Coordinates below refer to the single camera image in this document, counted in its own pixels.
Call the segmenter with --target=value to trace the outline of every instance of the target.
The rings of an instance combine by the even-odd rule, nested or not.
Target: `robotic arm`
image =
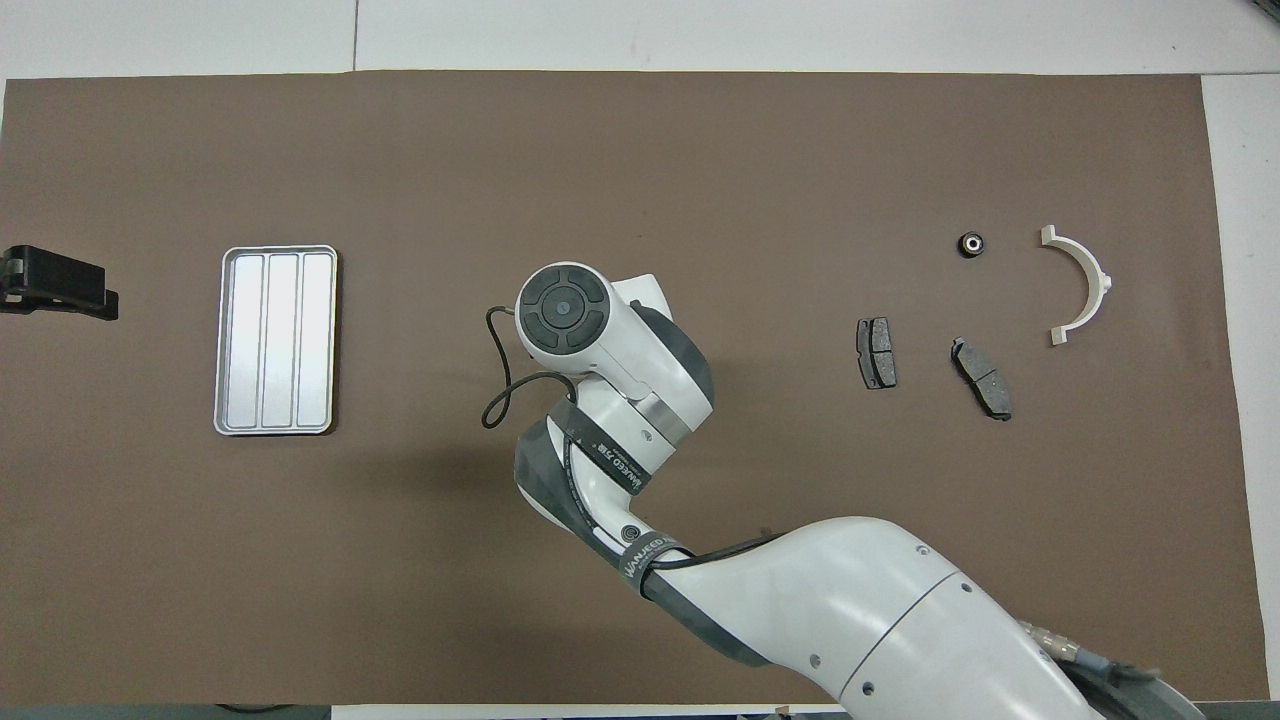
[[[521,436],[521,495],[704,642],[790,667],[860,720],[1103,717],[1048,644],[897,525],[837,518],[695,556],[631,514],[716,402],[707,360],[653,275],[611,283],[548,265],[521,288],[515,319],[538,363],[582,377],[576,402]]]

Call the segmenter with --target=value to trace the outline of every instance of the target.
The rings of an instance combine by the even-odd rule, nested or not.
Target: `metal tray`
[[[333,421],[338,252],[328,245],[223,255],[214,427],[319,434]]]

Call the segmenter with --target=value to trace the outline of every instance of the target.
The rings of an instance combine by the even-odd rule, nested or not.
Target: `white curved handle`
[[[1102,306],[1102,297],[1111,290],[1111,275],[1102,272],[1102,265],[1098,265],[1098,259],[1093,256],[1092,252],[1079,242],[1069,237],[1061,237],[1053,225],[1044,225],[1041,229],[1041,245],[1047,247],[1057,247],[1065,251],[1075,261],[1080,264],[1084,269],[1084,277],[1089,279],[1089,300],[1084,304],[1084,310],[1065,325],[1059,325],[1056,328],[1050,328],[1048,334],[1053,341],[1053,345],[1062,345],[1066,342],[1068,331],[1074,331],[1084,323],[1088,323],[1091,318]]]

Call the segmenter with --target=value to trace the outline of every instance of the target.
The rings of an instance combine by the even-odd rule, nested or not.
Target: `velcro strap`
[[[630,452],[622,450],[622,446],[586,413],[579,410],[577,405],[561,400],[552,407],[549,415],[564,430],[564,436],[622,489],[640,495],[653,479]]]
[[[687,552],[685,546],[676,542],[676,538],[667,533],[649,530],[622,551],[622,557],[618,559],[618,571],[622,573],[622,579],[640,597],[644,597],[644,575],[649,571],[649,564],[668,550],[684,550]]]

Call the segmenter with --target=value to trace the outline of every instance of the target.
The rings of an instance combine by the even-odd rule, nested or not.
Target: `brown table surface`
[[[106,266],[122,316],[0,316],[0,703],[824,701],[704,647],[516,492],[556,389],[481,430],[481,314],[558,259],[657,274],[716,372],[716,414],[636,502],[657,527],[705,551],[884,518],[1018,618],[1193,698],[1266,694],[1198,78],[411,72],[5,101],[0,241]],[[1060,347],[1085,284],[1047,223],[1115,278]],[[335,430],[216,434],[223,252],[319,242],[343,260]],[[873,315],[895,389],[858,377]],[[951,368],[960,334],[1011,421]]]

